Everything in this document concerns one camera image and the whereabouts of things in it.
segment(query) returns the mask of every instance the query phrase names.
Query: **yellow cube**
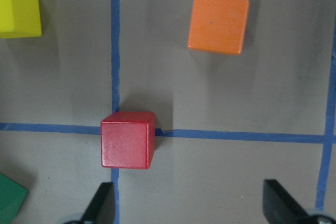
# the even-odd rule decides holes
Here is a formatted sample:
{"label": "yellow cube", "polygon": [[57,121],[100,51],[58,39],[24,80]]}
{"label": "yellow cube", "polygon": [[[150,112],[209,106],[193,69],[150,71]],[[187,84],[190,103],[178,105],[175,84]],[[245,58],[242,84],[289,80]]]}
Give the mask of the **yellow cube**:
{"label": "yellow cube", "polygon": [[0,0],[0,38],[41,35],[38,0]]}

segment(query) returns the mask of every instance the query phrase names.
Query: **red cube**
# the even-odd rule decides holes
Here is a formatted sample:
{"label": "red cube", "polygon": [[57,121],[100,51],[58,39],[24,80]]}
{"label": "red cube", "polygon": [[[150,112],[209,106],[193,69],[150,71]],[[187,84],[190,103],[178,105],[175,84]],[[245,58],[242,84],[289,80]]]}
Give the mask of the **red cube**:
{"label": "red cube", "polygon": [[155,151],[154,113],[114,112],[101,121],[100,128],[103,167],[150,167]]}

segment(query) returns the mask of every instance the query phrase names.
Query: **green block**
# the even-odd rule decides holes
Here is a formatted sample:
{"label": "green block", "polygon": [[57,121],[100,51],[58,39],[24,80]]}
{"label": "green block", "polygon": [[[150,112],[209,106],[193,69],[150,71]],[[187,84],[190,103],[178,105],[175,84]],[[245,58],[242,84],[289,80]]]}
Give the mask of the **green block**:
{"label": "green block", "polygon": [[28,190],[0,174],[0,223],[10,224],[20,210]]}

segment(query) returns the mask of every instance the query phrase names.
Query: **top face of orange cube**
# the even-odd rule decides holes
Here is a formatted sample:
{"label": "top face of orange cube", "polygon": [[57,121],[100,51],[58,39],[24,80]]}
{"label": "top face of orange cube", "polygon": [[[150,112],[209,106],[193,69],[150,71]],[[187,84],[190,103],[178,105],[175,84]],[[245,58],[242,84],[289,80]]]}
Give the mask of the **top face of orange cube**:
{"label": "top face of orange cube", "polygon": [[240,54],[248,8],[248,0],[194,0],[188,48]]}

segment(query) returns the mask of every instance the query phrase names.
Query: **blue tape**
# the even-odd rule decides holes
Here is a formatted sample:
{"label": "blue tape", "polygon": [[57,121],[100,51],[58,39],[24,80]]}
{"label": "blue tape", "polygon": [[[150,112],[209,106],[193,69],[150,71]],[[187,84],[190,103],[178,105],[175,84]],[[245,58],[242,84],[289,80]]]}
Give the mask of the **blue tape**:
{"label": "blue tape", "polygon": [[111,75],[112,75],[112,112],[119,110],[119,34],[120,34],[120,0],[111,0]]}
{"label": "blue tape", "polygon": [[323,143],[323,135],[299,135],[299,134],[277,134],[277,133],[251,133],[251,132],[220,132],[201,130],[173,130],[162,131],[155,129],[156,136],[165,137],[187,137],[205,138],[218,140],[243,140],[243,141],[267,141],[267,142],[287,142],[287,143]]}
{"label": "blue tape", "polygon": [[0,123],[0,131],[32,131],[100,135],[100,127],[61,124]]}
{"label": "blue tape", "polygon": [[322,160],[317,184],[315,208],[324,209],[324,199],[326,196],[329,167],[331,162],[332,142],[334,139],[333,131],[335,125],[335,106],[336,106],[336,23],[334,28],[334,39],[332,47],[332,57],[329,76],[328,99],[325,117],[324,141],[322,150]]}
{"label": "blue tape", "polygon": [[116,203],[116,213],[114,216],[113,224],[120,223],[120,216],[119,216],[119,188],[118,188],[118,180],[119,180],[119,169],[111,169],[112,170],[112,182],[114,186],[114,198]]}

